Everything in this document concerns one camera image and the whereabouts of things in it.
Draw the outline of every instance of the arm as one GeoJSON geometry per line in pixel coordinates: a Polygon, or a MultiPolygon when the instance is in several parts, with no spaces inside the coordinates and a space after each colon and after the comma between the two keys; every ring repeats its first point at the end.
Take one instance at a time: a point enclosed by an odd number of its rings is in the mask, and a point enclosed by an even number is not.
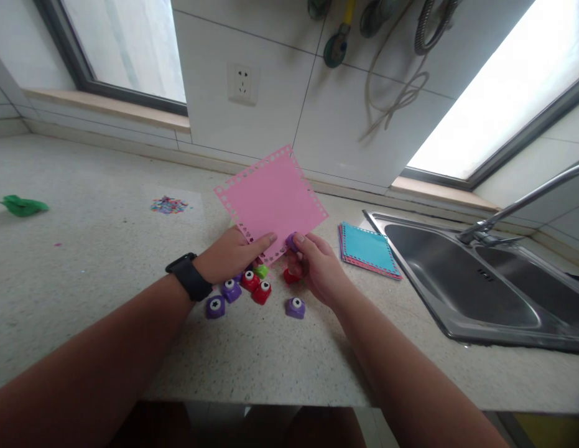
{"type": "MultiPolygon", "coordinates": [[[[195,261],[212,284],[276,239],[231,228],[195,261]]],[[[150,384],[194,306],[169,274],[0,389],[0,446],[103,446],[150,384]]]]}
{"type": "Polygon", "coordinates": [[[296,235],[290,272],[328,305],[399,446],[506,447],[482,412],[347,278],[323,239],[296,235]]]}

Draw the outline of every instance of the stainless steel sink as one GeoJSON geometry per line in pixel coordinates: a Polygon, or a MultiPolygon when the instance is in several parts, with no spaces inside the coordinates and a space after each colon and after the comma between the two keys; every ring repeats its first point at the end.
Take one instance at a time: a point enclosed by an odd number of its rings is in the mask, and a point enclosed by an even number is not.
{"type": "Polygon", "coordinates": [[[451,228],[364,214],[447,336],[579,353],[576,280],[517,244],[464,245],[451,228]]]}

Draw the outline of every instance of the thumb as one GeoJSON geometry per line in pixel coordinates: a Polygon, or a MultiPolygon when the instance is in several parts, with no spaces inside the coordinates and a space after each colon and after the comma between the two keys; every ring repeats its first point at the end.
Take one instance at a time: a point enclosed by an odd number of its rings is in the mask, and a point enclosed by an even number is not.
{"type": "Polygon", "coordinates": [[[262,252],[271,247],[271,244],[275,241],[277,241],[277,234],[270,232],[250,244],[248,247],[253,252],[252,259],[256,259],[256,257],[258,257],[262,252]]]}
{"type": "Polygon", "coordinates": [[[320,249],[318,249],[318,246],[314,244],[312,240],[309,240],[307,237],[303,236],[301,233],[296,233],[294,235],[294,244],[308,259],[314,259],[322,255],[322,252],[320,249]]]}

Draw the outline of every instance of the black watch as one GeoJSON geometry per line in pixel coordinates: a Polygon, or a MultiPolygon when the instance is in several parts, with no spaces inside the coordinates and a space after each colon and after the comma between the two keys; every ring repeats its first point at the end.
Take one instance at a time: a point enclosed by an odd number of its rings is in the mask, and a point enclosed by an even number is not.
{"type": "Polygon", "coordinates": [[[188,252],[165,268],[166,273],[172,273],[177,277],[193,302],[200,302],[213,292],[213,285],[204,280],[192,264],[192,260],[197,256],[195,253],[188,252]]]}

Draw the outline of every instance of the floor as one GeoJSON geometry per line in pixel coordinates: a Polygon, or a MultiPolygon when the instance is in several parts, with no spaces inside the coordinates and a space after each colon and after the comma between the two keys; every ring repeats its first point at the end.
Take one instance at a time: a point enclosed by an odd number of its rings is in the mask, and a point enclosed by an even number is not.
{"type": "MultiPolygon", "coordinates": [[[[235,433],[248,419],[267,446],[276,446],[300,406],[244,406],[242,404],[185,403],[192,428],[204,444],[224,444],[225,434],[235,433]]],[[[398,448],[391,429],[376,408],[354,408],[367,448],[398,448]]]]}

